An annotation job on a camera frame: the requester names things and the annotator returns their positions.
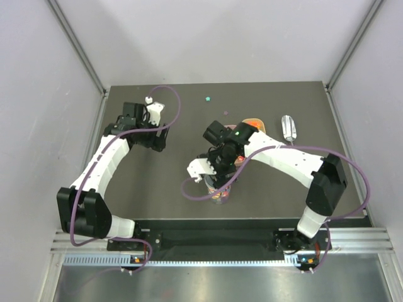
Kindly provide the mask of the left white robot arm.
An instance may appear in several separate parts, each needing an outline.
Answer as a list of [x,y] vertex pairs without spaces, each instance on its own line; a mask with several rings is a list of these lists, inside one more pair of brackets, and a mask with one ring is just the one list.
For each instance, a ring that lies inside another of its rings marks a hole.
[[92,238],[120,237],[128,249],[141,246],[143,235],[135,222],[111,213],[105,192],[119,163],[134,145],[161,152],[169,128],[160,124],[164,105],[124,103],[122,114],[101,136],[97,151],[82,174],[57,193],[60,224],[66,233]]

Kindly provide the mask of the metal candy scoop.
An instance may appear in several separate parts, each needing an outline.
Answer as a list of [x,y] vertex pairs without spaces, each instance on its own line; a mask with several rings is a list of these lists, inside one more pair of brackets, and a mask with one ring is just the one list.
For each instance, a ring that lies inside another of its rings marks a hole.
[[295,122],[293,118],[289,115],[284,115],[281,117],[281,128],[283,132],[283,138],[290,144],[293,145],[297,138],[297,131],[295,127]]

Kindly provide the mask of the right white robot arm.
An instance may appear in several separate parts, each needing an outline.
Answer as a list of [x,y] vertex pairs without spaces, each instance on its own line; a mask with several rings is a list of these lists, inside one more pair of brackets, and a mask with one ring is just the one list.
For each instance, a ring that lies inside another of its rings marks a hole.
[[296,229],[291,235],[278,238],[278,246],[285,250],[308,249],[317,241],[322,224],[333,215],[348,182],[341,159],[337,155],[326,157],[286,148],[263,131],[245,122],[229,128],[212,122],[203,137],[211,148],[202,154],[206,168],[199,173],[216,193],[228,186],[231,177],[239,170],[239,157],[256,160],[297,180],[308,189],[306,206]]

